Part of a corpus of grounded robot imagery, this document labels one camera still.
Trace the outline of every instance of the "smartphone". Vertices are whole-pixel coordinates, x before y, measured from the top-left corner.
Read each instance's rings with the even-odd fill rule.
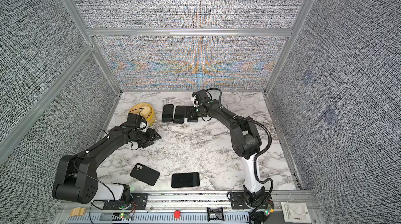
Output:
[[[174,105],[164,105],[163,106],[163,114],[162,114],[162,122],[172,122],[173,121],[173,112]]]
[[[190,113],[191,107],[194,106],[185,107],[185,117],[187,118],[187,122],[198,122],[198,118],[191,118],[191,113]]]
[[[198,187],[201,184],[199,173],[175,173],[171,176],[171,187]]]
[[[153,170],[152,168],[142,165],[141,163],[137,163],[133,167],[130,176],[142,182],[145,182],[148,185],[154,186],[160,176],[160,173],[156,170]]]
[[[176,111],[174,113],[173,123],[184,123],[185,119],[185,106],[176,106]]]

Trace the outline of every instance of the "white marble tabletop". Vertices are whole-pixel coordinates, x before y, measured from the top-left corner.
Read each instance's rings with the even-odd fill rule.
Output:
[[[98,178],[103,182],[128,184],[131,190],[242,190],[244,183],[242,162],[231,147],[228,128],[216,119],[198,123],[174,124],[161,121],[163,105],[192,105],[192,92],[129,92],[123,93],[108,130],[127,119],[129,109],[138,103],[149,103],[156,112],[154,128],[162,139],[154,145],[132,151],[131,144],[113,152],[98,167]],[[259,157],[261,179],[270,177],[274,190],[294,190],[295,186],[277,139],[273,122],[261,92],[223,92],[222,104],[241,116],[251,116],[266,125],[272,135],[270,149]],[[267,135],[259,129],[261,150],[267,144]],[[154,186],[134,179],[129,174],[136,163],[160,172]],[[171,188],[173,173],[199,172],[200,186]]]

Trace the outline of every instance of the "white label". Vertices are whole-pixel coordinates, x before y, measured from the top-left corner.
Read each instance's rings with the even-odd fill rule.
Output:
[[[311,223],[308,208],[305,203],[282,202],[285,222]]]

